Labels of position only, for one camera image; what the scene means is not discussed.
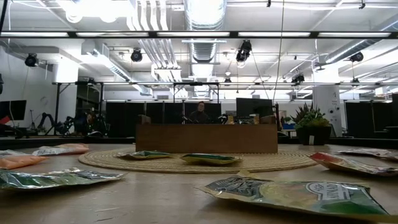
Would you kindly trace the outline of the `wooden compartment tea box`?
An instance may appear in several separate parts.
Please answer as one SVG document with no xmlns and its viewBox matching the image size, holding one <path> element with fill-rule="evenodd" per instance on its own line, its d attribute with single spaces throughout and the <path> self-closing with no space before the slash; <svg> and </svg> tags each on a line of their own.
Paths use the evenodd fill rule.
<svg viewBox="0 0 398 224">
<path fill-rule="evenodd" d="M 275 124 L 138 124 L 136 150 L 169 153 L 278 152 Z"/>
</svg>

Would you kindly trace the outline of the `person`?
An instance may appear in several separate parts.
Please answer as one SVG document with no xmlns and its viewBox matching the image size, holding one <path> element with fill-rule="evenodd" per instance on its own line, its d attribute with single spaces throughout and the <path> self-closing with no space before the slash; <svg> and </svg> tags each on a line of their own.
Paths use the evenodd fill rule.
<svg viewBox="0 0 398 224">
<path fill-rule="evenodd" d="M 207 124 L 210 122 L 209 116 L 205 113 L 205 103 L 200 101 L 197 105 L 197 110 L 192 112 L 188 117 L 192 123 Z"/>
</svg>

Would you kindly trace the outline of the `silver ventilation duct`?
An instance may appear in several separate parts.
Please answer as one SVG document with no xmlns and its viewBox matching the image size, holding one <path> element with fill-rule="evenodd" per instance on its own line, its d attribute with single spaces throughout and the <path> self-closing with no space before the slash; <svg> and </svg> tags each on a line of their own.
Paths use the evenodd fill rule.
<svg viewBox="0 0 398 224">
<path fill-rule="evenodd" d="M 183 0 L 187 30 L 221 30 L 226 14 L 227 0 Z M 217 43 L 192 43 L 190 51 L 198 63 L 212 62 Z"/>
</svg>

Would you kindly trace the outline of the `green lemon lime tea bag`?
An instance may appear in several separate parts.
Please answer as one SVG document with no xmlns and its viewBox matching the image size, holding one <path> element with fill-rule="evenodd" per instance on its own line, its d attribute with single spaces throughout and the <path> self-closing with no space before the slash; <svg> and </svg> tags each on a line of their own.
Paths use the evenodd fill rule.
<svg viewBox="0 0 398 224">
<path fill-rule="evenodd" d="M 281 210 L 398 223 L 361 184 L 327 181 L 284 181 L 261 179 L 242 170 L 226 179 L 198 188 L 216 198 L 237 200 Z"/>
<path fill-rule="evenodd" d="M 136 160 L 161 159 L 172 157 L 172 155 L 169 153 L 159 151 L 119 152 L 117 153 L 117 156 Z"/>
<path fill-rule="evenodd" d="M 222 156 L 216 154 L 192 153 L 181 156 L 180 159 L 188 163 L 226 165 L 241 162 L 243 158 L 234 156 Z"/>
<path fill-rule="evenodd" d="M 66 186 L 91 185 L 121 180 L 125 174 L 81 170 L 67 170 L 36 174 L 28 172 L 0 171 L 0 190 L 41 190 Z"/>
</svg>

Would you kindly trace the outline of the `white LED light strip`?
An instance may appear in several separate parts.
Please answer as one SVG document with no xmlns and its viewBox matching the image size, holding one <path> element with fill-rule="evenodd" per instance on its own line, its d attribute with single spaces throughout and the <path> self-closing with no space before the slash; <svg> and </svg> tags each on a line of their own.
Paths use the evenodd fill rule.
<svg viewBox="0 0 398 224">
<path fill-rule="evenodd" d="M 310 32 L 238 32 L 239 37 L 309 37 Z"/>
<path fill-rule="evenodd" d="M 79 37 L 148 37 L 148 32 L 77 32 Z"/>
<path fill-rule="evenodd" d="M 320 32 L 318 37 L 389 37 L 390 32 Z"/>
<path fill-rule="evenodd" d="M 158 32 L 157 37 L 229 37 L 229 32 Z"/>
<path fill-rule="evenodd" d="M 2 37 L 68 37 L 67 32 L 3 32 Z"/>
</svg>

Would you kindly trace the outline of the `potted succulent plant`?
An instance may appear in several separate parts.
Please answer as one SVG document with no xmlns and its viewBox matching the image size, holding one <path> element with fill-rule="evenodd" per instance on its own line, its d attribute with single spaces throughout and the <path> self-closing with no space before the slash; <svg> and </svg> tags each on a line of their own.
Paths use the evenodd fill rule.
<svg viewBox="0 0 398 224">
<path fill-rule="evenodd" d="M 299 106 L 296 115 L 291 116 L 295 123 L 298 140 L 303 145 L 322 146 L 330 138 L 331 124 L 320 108 L 306 103 Z"/>
</svg>

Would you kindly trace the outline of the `black partition panel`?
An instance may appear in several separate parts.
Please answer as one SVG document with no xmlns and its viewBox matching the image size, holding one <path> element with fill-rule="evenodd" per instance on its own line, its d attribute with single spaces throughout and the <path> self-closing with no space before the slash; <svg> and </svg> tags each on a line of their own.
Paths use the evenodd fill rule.
<svg viewBox="0 0 398 224">
<path fill-rule="evenodd" d="M 107 103 L 106 122 L 110 124 L 110 137 L 159 137 L 173 134 L 194 135 L 219 126 L 219 103 L 206 103 L 207 124 L 192 123 L 189 116 L 197 110 L 198 103 Z"/>
</svg>

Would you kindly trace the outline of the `round woven straw placemat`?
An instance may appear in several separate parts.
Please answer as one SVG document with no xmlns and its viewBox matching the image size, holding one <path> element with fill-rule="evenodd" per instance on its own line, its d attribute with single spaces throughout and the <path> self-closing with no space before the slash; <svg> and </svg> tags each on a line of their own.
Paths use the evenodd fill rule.
<svg viewBox="0 0 398 224">
<path fill-rule="evenodd" d="M 182 154 L 158 159 L 133 159 L 121 157 L 123 152 L 127 152 L 127 149 L 92 151 L 80 155 L 78 160 L 82 164 L 106 169 L 171 174 L 233 174 L 240 170 L 268 172 L 317 164 L 309 158 L 311 152 L 288 149 L 282 149 L 276 154 L 237 154 L 240 161 L 225 165 L 187 162 L 181 159 Z"/>
</svg>

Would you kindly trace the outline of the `black computer monitor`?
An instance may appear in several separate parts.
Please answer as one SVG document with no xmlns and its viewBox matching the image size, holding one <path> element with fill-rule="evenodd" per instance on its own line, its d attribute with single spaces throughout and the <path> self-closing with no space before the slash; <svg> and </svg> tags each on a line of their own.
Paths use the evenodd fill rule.
<svg viewBox="0 0 398 224">
<path fill-rule="evenodd" d="M 236 98 L 236 115 L 243 117 L 250 114 L 258 114 L 260 118 L 273 115 L 272 100 Z"/>
<path fill-rule="evenodd" d="M 24 120 L 26 105 L 26 100 L 0 101 L 0 119 L 8 117 L 18 121 Z"/>
</svg>

